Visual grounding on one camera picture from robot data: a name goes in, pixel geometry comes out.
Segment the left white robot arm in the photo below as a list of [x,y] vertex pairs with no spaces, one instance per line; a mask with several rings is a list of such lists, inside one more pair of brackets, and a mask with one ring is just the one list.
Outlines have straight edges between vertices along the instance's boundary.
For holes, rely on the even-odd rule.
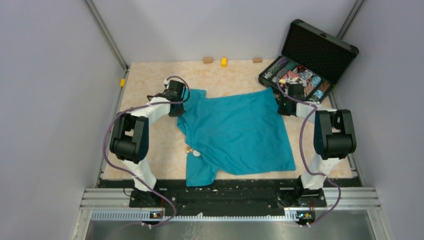
[[160,193],[154,187],[157,178],[146,160],[150,146],[150,127],[161,117],[180,117],[185,113],[184,103],[190,99],[187,82],[180,76],[164,80],[164,91],[149,95],[144,105],[131,107],[119,112],[111,126],[109,151],[123,161],[134,186],[142,191],[141,200],[149,207],[160,202]]

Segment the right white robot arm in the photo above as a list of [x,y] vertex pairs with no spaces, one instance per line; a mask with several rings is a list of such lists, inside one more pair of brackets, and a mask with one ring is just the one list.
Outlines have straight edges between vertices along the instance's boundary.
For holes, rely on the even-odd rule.
[[315,154],[304,173],[298,178],[293,200],[299,206],[307,206],[312,200],[321,200],[322,188],[332,169],[357,148],[352,113],[348,109],[334,109],[319,103],[306,101],[303,86],[289,83],[282,91],[278,112],[285,116],[303,118],[299,135],[301,158],[306,124],[313,124],[313,148]]

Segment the teal t-shirt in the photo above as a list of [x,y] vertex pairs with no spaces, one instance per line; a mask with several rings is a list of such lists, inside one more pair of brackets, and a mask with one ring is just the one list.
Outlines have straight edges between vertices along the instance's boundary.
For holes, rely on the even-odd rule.
[[272,89],[215,98],[206,93],[192,89],[176,122],[185,143],[201,153],[187,155],[188,187],[212,184],[219,171],[240,176],[296,169]]

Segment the yellow block at left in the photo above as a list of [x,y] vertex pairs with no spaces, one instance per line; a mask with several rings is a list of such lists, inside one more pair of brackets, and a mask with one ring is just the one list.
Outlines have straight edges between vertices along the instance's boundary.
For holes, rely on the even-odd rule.
[[125,84],[126,84],[126,79],[125,79],[125,78],[122,78],[122,79],[120,80],[120,84],[119,84],[119,86],[120,86],[121,88],[123,88],[123,87],[125,86]]

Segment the yellow block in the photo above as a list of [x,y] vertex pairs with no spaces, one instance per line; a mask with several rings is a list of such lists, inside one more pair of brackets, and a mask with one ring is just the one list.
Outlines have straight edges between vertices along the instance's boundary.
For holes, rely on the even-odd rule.
[[227,66],[228,60],[226,57],[223,57],[220,61],[221,67],[225,68]]
[[119,86],[120,86],[121,88],[123,88],[123,87],[125,86],[125,84],[126,84],[126,79],[125,79],[125,78],[122,78],[122,79],[120,80],[120,84],[119,84]]

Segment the round grey yellow brooch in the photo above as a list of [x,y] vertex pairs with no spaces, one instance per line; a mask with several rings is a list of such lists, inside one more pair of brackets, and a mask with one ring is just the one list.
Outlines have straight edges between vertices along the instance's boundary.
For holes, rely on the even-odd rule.
[[193,150],[193,151],[192,151],[192,154],[193,154],[195,157],[199,157],[199,156],[201,156],[201,153],[200,153],[199,151],[197,151],[197,150]]

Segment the left tan wooden block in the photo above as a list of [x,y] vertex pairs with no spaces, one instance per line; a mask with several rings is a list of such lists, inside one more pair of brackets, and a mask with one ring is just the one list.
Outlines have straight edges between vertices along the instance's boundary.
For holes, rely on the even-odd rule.
[[203,58],[202,61],[203,61],[204,64],[211,64],[211,63],[213,63],[214,59],[210,56],[206,56],[206,57]]

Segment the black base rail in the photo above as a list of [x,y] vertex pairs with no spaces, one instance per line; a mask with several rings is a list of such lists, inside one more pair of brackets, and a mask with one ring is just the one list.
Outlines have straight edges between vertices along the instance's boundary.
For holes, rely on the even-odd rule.
[[129,206],[159,207],[178,217],[262,217],[283,216],[288,207],[329,207],[330,199],[324,189],[304,189],[298,179],[224,179],[198,187],[183,180],[159,180],[153,191],[134,189]]

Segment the black carrying case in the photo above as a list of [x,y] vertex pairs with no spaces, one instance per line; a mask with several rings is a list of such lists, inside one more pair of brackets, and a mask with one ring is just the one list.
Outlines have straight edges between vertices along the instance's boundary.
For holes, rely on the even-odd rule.
[[359,49],[335,36],[301,20],[290,23],[280,55],[258,75],[258,82],[273,88],[287,90],[280,78],[288,71],[299,76],[294,84],[303,85],[308,101],[322,102],[338,83]]

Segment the yellow block at back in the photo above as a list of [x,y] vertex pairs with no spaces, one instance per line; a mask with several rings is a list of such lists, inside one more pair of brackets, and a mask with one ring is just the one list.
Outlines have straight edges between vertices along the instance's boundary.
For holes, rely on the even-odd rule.
[[225,68],[227,66],[228,60],[226,57],[223,57],[220,61],[221,67]]

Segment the pink card in case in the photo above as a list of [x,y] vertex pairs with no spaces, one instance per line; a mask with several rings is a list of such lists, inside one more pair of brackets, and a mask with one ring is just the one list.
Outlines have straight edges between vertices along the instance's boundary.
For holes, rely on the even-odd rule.
[[279,83],[282,85],[293,84],[293,83],[296,83],[299,80],[299,78],[300,77],[296,73],[290,70],[284,76],[280,78]]

